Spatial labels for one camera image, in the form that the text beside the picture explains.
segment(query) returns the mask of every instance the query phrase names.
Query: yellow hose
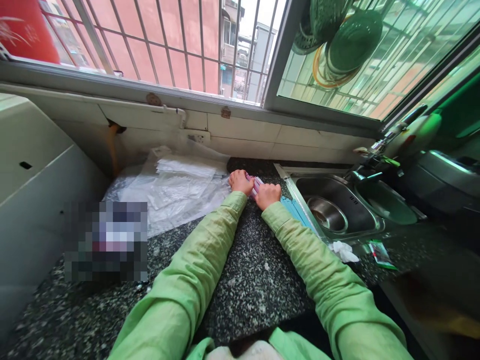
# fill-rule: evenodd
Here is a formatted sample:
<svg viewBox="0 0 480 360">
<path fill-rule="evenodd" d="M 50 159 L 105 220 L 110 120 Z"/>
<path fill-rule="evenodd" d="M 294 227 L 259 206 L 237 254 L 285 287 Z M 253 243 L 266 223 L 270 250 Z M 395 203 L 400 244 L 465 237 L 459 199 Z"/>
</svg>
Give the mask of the yellow hose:
<svg viewBox="0 0 480 360">
<path fill-rule="evenodd" d="M 113 176 L 116 178 L 120 173 L 119 162 L 117 159 L 117 151 L 115 149 L 115 136 L 117 135 L 117 130 L 120 128 L 118 124 L 113 124 L 108 129 L 108 136 L 106 138 L 106 143 L 108 145 L 108 150 L 110 151 L 111 165 L 113 168 Z"/>
</svg>

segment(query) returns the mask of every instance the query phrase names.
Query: granite countertop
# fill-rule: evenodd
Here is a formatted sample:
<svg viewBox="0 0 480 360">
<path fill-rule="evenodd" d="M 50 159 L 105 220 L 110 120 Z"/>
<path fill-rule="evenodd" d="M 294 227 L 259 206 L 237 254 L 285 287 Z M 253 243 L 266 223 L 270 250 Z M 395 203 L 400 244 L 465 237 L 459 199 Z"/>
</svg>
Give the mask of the granite countertop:
<svg viewBox="0 0 480 360">
<path fill-rule="evenodd" d="M 265 183 L 281 184 L 274 162 L 284 166 L 344 168 L 344 165 L 232 158 L 228 170 L 245 169 Z M 276 326 L 314 310 L 305 285 L 261 219 L 261 211 L 249 200 L 238 222 L 233 245 L 213 293 L 210 305 L 195 335 L 210 336 L 215 344 L 229 342 Z M 149 239 L 149 280 L 171 261 L 201 218 Z M 351 268 L 372 287 L 379 282 L 417 268 L 422 262 L 456 251 L 446 231 L 429 223 L 412 225 L 375 236 L 382 239 L 399 271 L 378 267 L 371 255 L 361 257 Z M 3 348 L 8 359 L 103 359 L 106 358 L 133 306 L 147 291 L 131 282 L 66 283 L 60 259 L 38 287 L 33 301 L 13 326 Z"/>
</svg>

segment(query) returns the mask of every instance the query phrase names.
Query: electrical outlet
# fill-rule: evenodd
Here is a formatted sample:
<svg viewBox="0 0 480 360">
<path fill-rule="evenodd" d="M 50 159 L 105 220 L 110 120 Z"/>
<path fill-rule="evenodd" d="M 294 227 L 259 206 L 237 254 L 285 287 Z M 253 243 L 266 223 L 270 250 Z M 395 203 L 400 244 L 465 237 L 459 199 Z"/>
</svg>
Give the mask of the electrical outlet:
<svg viewBox="0 0 480 360">
<path fill-rule="evenodd" d="M 196 143 L 210 146 L 210 132 L 205 130 L 183 129 L 185 136 Z"/>
</svg>

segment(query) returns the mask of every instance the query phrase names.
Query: light green shirt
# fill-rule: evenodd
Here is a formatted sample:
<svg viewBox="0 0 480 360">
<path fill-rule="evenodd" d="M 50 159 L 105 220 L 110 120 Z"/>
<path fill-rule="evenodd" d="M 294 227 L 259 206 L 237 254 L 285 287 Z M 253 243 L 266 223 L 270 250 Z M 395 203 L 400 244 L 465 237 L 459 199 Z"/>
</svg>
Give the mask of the light green shirt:
<svg viewBox="0 0 480 360">
<path fill-rule="evenodd" d="M 232 192 L 186 238 L 152 290 L 127 316 L 110 359 L 203 359 L 211 338 L 191 346 L 227 260 L 247 197 Z M 261 215 L 315 301 L 336 360 L 412 359 L 400 328 L 375 306 L 372 292 L 308 227 L 280 203 Z M 269 343 L 285 360 L 328 356 L 295 332 L 277 328 Z"/>
</svg>

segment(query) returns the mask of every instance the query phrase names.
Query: white cabinet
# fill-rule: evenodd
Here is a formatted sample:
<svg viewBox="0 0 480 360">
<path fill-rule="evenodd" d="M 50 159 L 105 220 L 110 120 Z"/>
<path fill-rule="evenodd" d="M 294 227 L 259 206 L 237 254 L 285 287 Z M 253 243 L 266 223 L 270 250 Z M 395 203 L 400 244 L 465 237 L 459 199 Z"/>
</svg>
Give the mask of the white cabinet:
<svg viewBox="0 0 480 360">
<path fill-rule="evenodd" d="M 79 202 L 108 180 L 28 99 L 0 94 L 0 339 L 64 250 Z"/>
</svg>

